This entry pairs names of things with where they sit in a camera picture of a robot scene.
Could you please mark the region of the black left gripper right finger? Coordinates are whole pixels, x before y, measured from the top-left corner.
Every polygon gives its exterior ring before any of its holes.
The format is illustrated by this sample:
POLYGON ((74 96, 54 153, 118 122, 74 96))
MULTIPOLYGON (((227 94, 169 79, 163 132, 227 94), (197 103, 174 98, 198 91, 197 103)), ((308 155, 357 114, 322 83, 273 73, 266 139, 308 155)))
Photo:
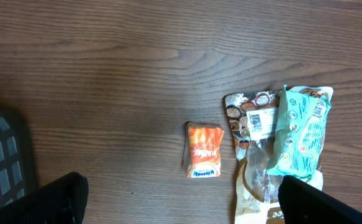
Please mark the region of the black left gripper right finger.
POLYGON ((362 224, 362 213, 291 175, 279 187, 286 224, 362 224))

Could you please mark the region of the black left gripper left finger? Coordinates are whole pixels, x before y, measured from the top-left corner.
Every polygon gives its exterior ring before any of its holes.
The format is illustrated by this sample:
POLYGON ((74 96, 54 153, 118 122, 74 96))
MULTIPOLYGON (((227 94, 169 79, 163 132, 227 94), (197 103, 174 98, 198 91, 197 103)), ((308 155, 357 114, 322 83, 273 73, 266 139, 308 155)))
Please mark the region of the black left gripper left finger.
POLYGON ((70 172, 0 208, 0 224, 81 224, 87 200, 87 178, 70 172))

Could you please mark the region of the teal snack packet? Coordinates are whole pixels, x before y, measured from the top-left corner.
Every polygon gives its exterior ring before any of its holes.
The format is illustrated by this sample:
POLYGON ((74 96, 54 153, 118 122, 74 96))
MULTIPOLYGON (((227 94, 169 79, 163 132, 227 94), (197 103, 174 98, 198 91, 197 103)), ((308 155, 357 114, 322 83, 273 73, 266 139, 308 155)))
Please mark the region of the teal snack packet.
POLYGON ((333 88, 283 86, 275 127, 274 153, 269 175, 314 176, 325 141, 333 88))

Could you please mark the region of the beige snack bag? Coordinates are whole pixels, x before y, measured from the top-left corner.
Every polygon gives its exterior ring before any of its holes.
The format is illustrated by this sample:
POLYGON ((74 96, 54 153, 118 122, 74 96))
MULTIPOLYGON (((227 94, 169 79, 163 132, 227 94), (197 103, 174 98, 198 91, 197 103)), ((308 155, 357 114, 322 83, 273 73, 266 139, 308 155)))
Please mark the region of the beige snack bag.
MULTIPOLYGON (((284 223, 278 193, 282 175, 269 175, 281 90, 236 93, 225 97, 226 114, 239 160, 236 223, 284 223)), ((320 160, 314 176, 300 179, 321 190, 320 160)))

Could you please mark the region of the orange small packet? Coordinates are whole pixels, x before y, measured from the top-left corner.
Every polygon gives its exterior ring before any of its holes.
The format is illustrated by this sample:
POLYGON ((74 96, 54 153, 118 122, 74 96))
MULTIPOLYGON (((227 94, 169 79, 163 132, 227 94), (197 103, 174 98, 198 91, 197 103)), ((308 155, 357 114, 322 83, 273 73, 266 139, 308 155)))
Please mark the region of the orange small packet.
POLYGON ((186 123, 181 168, 189 179, 221 175, 221 142, 224 130, 218 124, 186 123))

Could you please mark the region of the grey plastic shopping basket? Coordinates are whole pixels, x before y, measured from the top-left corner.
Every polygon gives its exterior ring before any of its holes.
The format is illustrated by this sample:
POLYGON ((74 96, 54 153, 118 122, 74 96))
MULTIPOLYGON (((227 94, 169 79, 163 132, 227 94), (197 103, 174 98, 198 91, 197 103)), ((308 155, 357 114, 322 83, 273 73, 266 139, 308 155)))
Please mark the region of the grey plastic shopping basket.
POLYGON ((17 113, 0 108, 0 208, 37 189, 28 125, 17 113))

